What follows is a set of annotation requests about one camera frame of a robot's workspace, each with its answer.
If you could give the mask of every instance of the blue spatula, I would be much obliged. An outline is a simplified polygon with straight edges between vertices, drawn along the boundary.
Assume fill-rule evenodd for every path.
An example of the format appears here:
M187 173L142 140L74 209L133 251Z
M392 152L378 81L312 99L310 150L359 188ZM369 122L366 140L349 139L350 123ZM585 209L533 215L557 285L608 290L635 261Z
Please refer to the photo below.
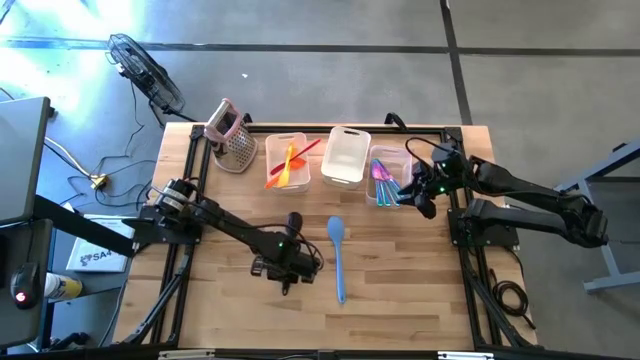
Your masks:
M344 288L344 274L342 273L342 239L344 238L344 222L339 216L329 218L327 224L327 232L329 238L336 248L336 291L338 293L338 302L344 304L347 302L347 292Z

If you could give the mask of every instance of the orange utensil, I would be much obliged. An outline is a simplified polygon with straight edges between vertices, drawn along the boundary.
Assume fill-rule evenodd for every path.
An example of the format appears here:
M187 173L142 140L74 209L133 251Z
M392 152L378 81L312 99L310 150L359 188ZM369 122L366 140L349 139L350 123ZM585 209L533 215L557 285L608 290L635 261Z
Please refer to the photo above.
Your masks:
M302 169L306 164L307 164L307 161L305 159L301 159L301 158L293 159L291 160L291 170ZM264 185L264 188L271 189L273 185L275 185L278 182L279 178L280 178L280 175L274 176L271 180L267 181L267 183Z

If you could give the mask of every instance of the clear plastic container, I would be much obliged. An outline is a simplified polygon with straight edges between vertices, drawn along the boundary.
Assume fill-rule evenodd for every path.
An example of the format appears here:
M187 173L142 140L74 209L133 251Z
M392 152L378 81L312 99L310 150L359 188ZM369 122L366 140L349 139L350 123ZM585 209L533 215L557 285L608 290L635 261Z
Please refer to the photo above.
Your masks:
M302 151L307 147L307 136L303 133L288 133L288 134L275 134L268 136L265 139L265 152L267 155L267 181L271 180L274 176L270 174L271 169L282 164L287 155L287 147L293 142L295 147L294 153ZM307 163L303 168L291 171L289 175L289 185L285 187L273 186L274 192L278 194L292 194L301 193L309 189L309 183L311 182L311 172L309 170L309 159L307 153L300 155L300 158Z
M322 159L322 176L327 184L355 189L364 178L371 135L342 126L331 129Z
M365 200L367 204L378 206L376 198L376 183L371 174L371 161L378 159L389 170L391 176L398 182L400 187L409 185L411 182L411 154L405 149L390 146L374 145L369 150L369 166L367 167L367 191ZM399 206L382 206L382 208L397 209Z

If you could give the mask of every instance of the blue utensil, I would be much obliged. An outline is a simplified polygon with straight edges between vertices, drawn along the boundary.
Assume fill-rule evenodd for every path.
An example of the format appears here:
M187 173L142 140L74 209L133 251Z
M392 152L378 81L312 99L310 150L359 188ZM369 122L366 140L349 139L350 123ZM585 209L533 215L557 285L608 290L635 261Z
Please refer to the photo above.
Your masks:
M327 224L327 232L329 238L333 242L336 249L336 291L338 293L338 302L344 304L347 302L347 292L344 287L344 274L342 273L342 239L344 238L344 222L339 216L329 218Z
M391 172L389 172L389 170L387 170L387 168L382 164L382 162L379 159L373 159L373 162L378 164L380 166L381 172L382 172L382 176L384 177L384 179L387 181L387 183L389 184L389 190L396 195L396 202L397 200L402 200L405 198L408 198L409 195L398 195L398 191L400 191L402 189L402 187L400 186L400 184L398 184L398 181L393 177L393 175L391 175Z
M382 176L382 168L379 163L371 163L371 177L373 177L376 184L376 200L378 202L378 206L391 206L391 202L387 196L387 191L391 193L391 189L387 189L387 182Z

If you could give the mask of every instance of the cheese grater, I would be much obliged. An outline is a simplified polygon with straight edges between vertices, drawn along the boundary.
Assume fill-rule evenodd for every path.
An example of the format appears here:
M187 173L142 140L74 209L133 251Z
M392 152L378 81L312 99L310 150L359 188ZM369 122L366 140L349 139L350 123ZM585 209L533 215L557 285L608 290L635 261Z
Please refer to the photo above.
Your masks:
M229 99L222 99L216 112L204 127L204 135L211 142L216 165L231 173L241 173L251 164L258 150L258 142Z

